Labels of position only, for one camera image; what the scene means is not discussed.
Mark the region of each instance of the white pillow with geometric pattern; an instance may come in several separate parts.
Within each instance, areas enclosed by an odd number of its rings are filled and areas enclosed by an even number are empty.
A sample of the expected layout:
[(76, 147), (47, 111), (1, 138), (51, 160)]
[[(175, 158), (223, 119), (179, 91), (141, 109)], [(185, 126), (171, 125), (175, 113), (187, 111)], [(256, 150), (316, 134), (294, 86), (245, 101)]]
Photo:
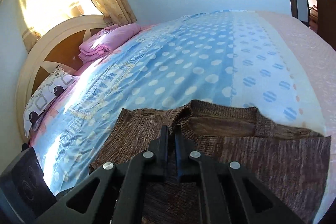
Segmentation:
[(28, 138), (32, 124), (39, 118), (48, 104), (60, 96), (75, 80), (58, 65), (55, 70), (42, 82), (29, 99), (23, 113), (25, 135)]

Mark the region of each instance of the pillow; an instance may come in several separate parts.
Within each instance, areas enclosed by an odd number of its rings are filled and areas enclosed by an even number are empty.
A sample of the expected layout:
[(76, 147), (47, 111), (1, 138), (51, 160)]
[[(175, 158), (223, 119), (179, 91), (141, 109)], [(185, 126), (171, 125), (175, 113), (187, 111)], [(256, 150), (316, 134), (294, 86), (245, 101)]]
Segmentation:
[(38, 120), (39, 116), (49, 104), (55, 98), (60, 96), (76, 80), (76, 78), (76, 76), (68, 74), (60, 65), (58, 65), (37, 88), (33, 96), (29, 99), (23, 113), (25, 135), (27, 138), (32, 124)]

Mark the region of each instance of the brown headboard panel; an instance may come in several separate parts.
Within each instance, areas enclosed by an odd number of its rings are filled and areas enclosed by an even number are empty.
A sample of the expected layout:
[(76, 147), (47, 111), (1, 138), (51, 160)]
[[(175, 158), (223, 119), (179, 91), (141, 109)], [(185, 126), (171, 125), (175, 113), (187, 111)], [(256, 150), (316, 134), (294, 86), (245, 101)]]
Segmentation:
[(77, 71), (83, 65), (79, 45), (105, 27), (102, 15), (71, 18), (47, 32), (29, 52), (16, 86), (17, 122), (24, 141), (23, 112), (31, 95), (57, 65), (70, 74)]

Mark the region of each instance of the headboard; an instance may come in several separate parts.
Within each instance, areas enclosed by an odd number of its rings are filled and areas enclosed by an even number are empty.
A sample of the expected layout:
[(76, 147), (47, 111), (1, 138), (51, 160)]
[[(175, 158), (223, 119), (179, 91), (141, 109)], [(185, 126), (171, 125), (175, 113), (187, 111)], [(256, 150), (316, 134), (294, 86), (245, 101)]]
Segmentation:
[(48, 31), (31, 49), (20, 72), (15, 98), (16, 119), (24, 141), (23, 112), (32, 94), (57, 65), (70, 74), (77, 71), (83, 65), (78, 46), (105, 27), (102, 15), (70, 18)]

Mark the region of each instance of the bed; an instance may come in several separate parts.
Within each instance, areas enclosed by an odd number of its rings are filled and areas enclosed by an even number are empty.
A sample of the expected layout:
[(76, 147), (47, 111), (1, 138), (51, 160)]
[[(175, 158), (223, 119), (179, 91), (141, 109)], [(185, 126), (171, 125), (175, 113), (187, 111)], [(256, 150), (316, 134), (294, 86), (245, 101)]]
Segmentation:
[(287, 15), (220, 10), (151, 26), (118, 53), (83, 65), (78, 46), (104, 27), (98, 15), (59, 24), (21, 70), (16, 111), (24, 139), (23, 111), (41, 82), (58, 64), (79, 76), (31, 136), (55, 195), (88, 175), (122, 108), (171, 109), (199, 99), (256, 106), (276, 123), (331, 135), (327, 186), (314, 222), (321, 219), (336, 196), (336, 52), (325, 41)]

